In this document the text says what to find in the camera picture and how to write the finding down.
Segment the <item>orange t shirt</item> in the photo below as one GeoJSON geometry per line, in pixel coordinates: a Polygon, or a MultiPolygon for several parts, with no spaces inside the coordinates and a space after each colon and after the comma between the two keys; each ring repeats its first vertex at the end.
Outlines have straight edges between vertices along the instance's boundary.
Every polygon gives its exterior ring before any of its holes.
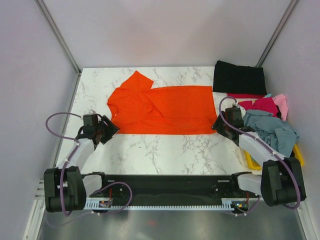
{"type": "Polygon", "coordinates": [[[153,87],[135,71],[107,100],[121,134],[210,135],[217,113],[210,86],[153,87]]]}

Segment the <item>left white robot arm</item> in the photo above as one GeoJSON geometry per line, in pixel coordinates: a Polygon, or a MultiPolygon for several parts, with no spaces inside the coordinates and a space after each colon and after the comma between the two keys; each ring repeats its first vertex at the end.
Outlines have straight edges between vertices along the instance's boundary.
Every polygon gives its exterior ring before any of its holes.
{"type": "Polygon", "coordinates": [[[54,113],[45,121],[45,127],[54,136],[74,142],[70,152],[60,165],[48,168],[43,174],[45,208],[49,213],[62,212],[69,216],[73,211],[83,210],[87,191],[85,176],[81,174],[86,161],[99,144],[105,144],[120,130],[106,115],[89,113],[81,117],[83,126],[76,137],[67,137],[53,132],[49,120],[58,115],[80,117],[71,112],[54,113]]]}

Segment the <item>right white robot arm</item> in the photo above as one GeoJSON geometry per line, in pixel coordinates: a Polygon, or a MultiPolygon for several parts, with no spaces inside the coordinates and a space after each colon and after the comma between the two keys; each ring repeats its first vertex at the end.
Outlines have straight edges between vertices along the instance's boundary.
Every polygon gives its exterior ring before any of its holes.
{"type": "Polygon", "coordinates": [[[292,210],[306,199],[300,161],[280,154],[267,145],[253,128],[245,126],[239,107],[220,110],[211,128],[249,153],[262,169],[260,175],[251,172],[232,174],[229,191],[233,196],[251,192],[261,196],[269,207],[283,205],[292,210]]]}

